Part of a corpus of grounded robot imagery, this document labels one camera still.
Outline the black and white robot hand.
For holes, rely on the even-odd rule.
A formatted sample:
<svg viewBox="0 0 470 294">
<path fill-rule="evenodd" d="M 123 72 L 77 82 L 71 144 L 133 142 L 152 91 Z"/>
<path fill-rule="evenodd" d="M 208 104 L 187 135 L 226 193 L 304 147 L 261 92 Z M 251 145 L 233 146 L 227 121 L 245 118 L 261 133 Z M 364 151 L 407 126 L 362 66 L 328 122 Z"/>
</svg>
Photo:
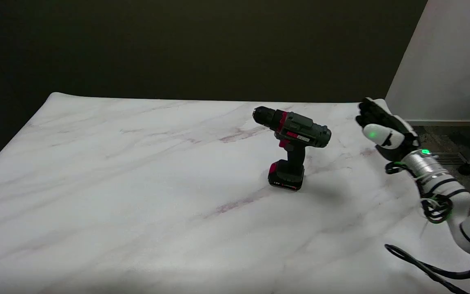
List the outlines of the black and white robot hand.
<svg viewBox="0 0 470 294">
<path fill-rule="evenodd" d="M 418 134 L 401 117 L 393 115 L 380 99 L 364 98 L 355 121 L 363 135 L 376 145 L 380 154 L 391 162 L 402 161 L 407 154 L 421 149 Z"/>
</svg>

